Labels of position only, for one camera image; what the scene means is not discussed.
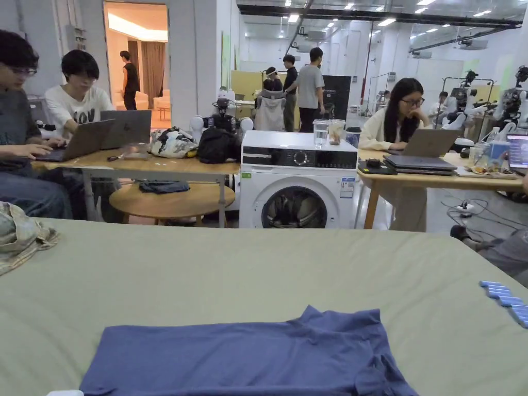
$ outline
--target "laptop screen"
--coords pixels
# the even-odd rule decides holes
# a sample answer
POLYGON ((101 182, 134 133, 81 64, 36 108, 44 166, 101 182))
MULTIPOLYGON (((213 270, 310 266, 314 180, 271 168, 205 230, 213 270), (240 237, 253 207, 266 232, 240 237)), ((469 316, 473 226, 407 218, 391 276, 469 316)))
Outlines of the laptop screen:
POLYGON ((510 168, 528 169, 528 136, 508 135, 510 168))

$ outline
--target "crumpled cloth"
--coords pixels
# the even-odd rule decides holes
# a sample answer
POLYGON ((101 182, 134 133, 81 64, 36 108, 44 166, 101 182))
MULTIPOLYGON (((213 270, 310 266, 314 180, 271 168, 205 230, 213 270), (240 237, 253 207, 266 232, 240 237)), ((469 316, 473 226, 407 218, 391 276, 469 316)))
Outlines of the crumpled cloth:
POLYGON ((168 194, 168 193, 180 193, 188 191, 191 188, 187 182, 139 182, 139 190, 143 193, 156 193, 156 194, 168 194))
POLYGON ((59 233, 26 216, 16 205, 0 202, 0 276, 28 261, 40 250, 52 248, 59 233))

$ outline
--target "wooden table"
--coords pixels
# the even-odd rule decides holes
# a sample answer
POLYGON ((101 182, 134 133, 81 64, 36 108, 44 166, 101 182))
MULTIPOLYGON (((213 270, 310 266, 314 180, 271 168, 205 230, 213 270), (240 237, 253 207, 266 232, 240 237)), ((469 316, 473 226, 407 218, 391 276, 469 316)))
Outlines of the wooden table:
POLYGON ((53 169, 57 167, 82 170, 88 219, 96 221, 97 211, 93 201, 92 177, 131 178, 141 180, 213 182, 220 187, 220 218, 225 216, 225 177, 240 173, 240 164, 203 164, 197 158, 161 158, 150 155, 149 160, 118 159, 108 162, 108 157, 117 156, 120 150, 104 150, 62 163, 39 162, 35 167, 53 169))
MULTIPOLYGON (((359 152, 361 159, 383 159, 384 155, 389 155, 383 151, 375 150, 359 150, 359 152)), ((443 159, 455 166, 469 165, 469 160, 460 158, 460 154, 448 153, 443 159)), ((482 177, 412 175, 403 173, 392 176, 366 174, 359 169, 357 170, 357 174, 365 185, 371 189, 364 226, 366 230, 371 230, 374 225, 374 216, 376 214, 381 185, 393 184, 394 188, 430 187, 456 188, 458 190, 523 191, 522 177, 520 176, 516 180, 490 179, 482 177)))

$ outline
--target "doorway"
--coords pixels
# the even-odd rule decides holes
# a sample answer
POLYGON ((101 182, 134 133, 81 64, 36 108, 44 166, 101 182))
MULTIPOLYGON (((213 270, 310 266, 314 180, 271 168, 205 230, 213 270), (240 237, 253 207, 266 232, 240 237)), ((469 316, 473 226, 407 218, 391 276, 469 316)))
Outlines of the doorway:
POLYGON ((127 51, 138 75, 136 108, 152 112, 152 128, 171 126, 167 7, 164 4, 105 1, 110 97, 117 110, 126 110, 123 90, 127 51))

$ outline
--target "white t-shirt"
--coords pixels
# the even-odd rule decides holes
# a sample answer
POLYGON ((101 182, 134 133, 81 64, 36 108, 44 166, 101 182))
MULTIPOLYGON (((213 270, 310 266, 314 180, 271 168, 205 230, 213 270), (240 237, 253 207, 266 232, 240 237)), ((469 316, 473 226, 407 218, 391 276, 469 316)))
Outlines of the white t-shirt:
POLYGON ((66 121, 73 119, 77 124, 86 124, 101 120, 101 112, 115 110, 108 94, 98 87, 91 87, 79 102, 62 89, 62 86, 50 88, 45 94, 46 103, 52 115, 52 122, 62 134, 66 121))

